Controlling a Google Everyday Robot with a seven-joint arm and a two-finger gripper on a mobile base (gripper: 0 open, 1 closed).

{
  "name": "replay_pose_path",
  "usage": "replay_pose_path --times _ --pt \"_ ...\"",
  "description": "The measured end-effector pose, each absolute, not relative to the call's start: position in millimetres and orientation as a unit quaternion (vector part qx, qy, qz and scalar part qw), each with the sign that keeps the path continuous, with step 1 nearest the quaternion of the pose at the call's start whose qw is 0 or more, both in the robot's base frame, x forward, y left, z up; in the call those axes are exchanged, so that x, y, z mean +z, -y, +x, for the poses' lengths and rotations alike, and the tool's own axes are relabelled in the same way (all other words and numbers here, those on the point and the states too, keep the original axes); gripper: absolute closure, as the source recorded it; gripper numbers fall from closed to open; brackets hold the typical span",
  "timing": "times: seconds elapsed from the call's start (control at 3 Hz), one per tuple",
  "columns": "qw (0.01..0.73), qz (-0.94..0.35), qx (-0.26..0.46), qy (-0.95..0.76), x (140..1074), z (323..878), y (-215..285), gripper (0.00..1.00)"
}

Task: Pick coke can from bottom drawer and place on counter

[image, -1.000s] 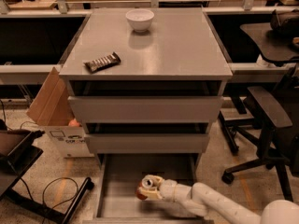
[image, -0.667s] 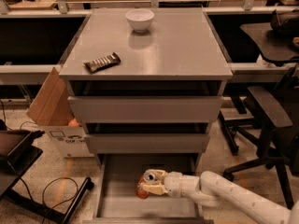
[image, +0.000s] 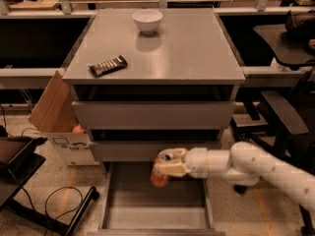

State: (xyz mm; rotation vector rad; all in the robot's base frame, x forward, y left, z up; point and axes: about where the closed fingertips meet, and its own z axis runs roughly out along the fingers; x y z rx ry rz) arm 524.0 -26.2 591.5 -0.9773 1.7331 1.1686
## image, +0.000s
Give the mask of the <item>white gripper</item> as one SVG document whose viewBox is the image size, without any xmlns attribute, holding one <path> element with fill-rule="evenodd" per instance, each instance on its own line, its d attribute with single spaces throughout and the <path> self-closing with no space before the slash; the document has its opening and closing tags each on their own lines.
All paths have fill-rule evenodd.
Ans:
<svg viewBox="0 0 315 236">
<path fill-rule="evenodd" d="M 205 147 L 195 147 L 187 151 L 186 148 L 167 148 L 161 151 L 157 158 L 161 162 L 177 163 L 157 163 L 154 172 L 160 175 L 173 177 L 183 177 L 188 174 L 196 179 L 207 179 L 208 173 L 208 150 Z"/>
</svg>

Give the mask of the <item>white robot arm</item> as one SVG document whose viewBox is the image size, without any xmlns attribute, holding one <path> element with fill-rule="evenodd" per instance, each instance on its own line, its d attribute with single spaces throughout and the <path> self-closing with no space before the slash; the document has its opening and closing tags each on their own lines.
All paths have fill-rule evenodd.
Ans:
<svg viewBox="0 0 315 236">
<path fill-rule="evenodd" d="M 261 178 L 309 211 L 315 211 L 315 176 L 246 142 L 230 149 L 167 148 L 156 157 L 151 180 L 163 187 L 169 177 L 218 176 L 230 184 L 254 186 Z"/>
</svg>

